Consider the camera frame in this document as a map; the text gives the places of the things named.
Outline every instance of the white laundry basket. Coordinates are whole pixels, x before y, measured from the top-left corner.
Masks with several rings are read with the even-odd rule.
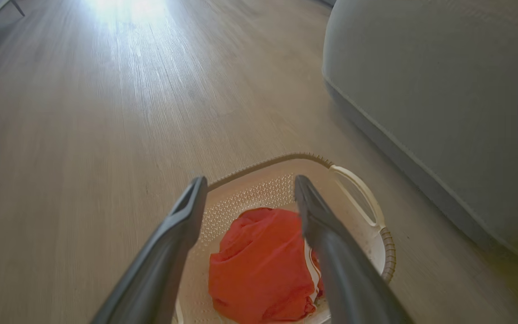
[[[380,206],[368,187],[352,172],[307,153],[294,153],[268,160],[209,185],[201,234],[190,250],[179,285],[174,322],[232,323],[213,308],[208,293],[209,256],[234,219],[257,207],[297,211],[294,178],[307,176],[335,216],[349,230],[362,250],[389,283],[395,271],[395,246],[386,228]],[[319,324],[330,321],[325,299],[317,311],[300,321]]]

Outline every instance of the wooden floor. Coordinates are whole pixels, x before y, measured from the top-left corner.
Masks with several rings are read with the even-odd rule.
[[[19,0],[0,13],[0,323],[85,323],[188,181],[309,151],[376,194],[419,323],[518,323],[480,252],[333,109],[316,0]]]

